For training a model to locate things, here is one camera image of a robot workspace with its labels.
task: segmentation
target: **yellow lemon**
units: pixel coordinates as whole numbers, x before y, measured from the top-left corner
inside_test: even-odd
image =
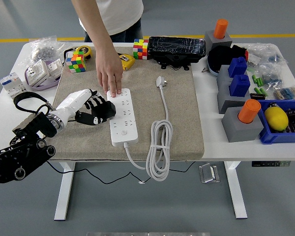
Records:
[[[283,131],[289,125],[289,119],[280,107],[267,108],[265,111],[265,118],[269,126],[277,131]]]

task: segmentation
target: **human hand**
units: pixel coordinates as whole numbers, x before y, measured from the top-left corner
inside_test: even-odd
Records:
[[[121,94],[122,63],[114,47],[96,50],[96,71],[98,83],[107,94],[110,88],[112,97]]]

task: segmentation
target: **yellow object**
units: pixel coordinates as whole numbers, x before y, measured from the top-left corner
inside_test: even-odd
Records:
[[[289,125],[286,113],[280,107],[269,107],[265,110],[268,125],[277,131],[283,131]]]
[[[122,54],[119,56],[122,62],[122,68],[123,70],[127,71],[132,67],[132,65],[135,62],[135,59],[133,56],[130,56],[129,54]]]
[[[75,51],[76,52],[83,52],[86,60],[88,60],[92,57],[92,49],[89,46],[78,47]]]

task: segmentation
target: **white power cord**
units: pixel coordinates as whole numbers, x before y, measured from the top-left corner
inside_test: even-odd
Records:
[[[156,80],[156,86],[159,87],[162,95],[162,100],[164,103],[166,119],[156,120],[152,123],[151,126],[151,145],[149,148],[149,152],[147,155],[146,167],[141,167],[137,165],[131,158],[128,148],[128,143],[124,143],[123,146],[126,150],[127,156],[130,162],[140,170],[147,170],[147,174],[155,179],[156,181],[163,181],[166,179],[169,173],[170,166],[170,143],[173,136],[173,126],[171,122],[168,120],[168,109],[165,102],[165,96],[163,91],[163,86],[166,86],[167,82],[164,77],[159,76]],[[158,133],[163,129],[161,136],[161,145],[157,144]],[[160,150],[160,154],[156,159],[156,152]],[[158,167],[157,164],[159,161],[163,161],[162,167]]]

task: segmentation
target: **green battery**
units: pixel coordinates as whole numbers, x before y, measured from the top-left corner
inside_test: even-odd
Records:
[[[254,88],[254,91],[257,93],[257,94],[262,94],[262,92],[260,92],[260,90],[258,88]]]
[[[262,81],[260,78],[257,78],[257,85],[258,87],[262,87]]]
[[[256,78],[255,75],[252,75],[252,80],[253,80],[253,82],[254,82],[255,84],[257,83],[257,78]]]
[[[260,89],[260,92],[267,97],[267,92],[263,88]]]
[[[263,79],[258,78],[260,80],[261,86],[265,85]]]

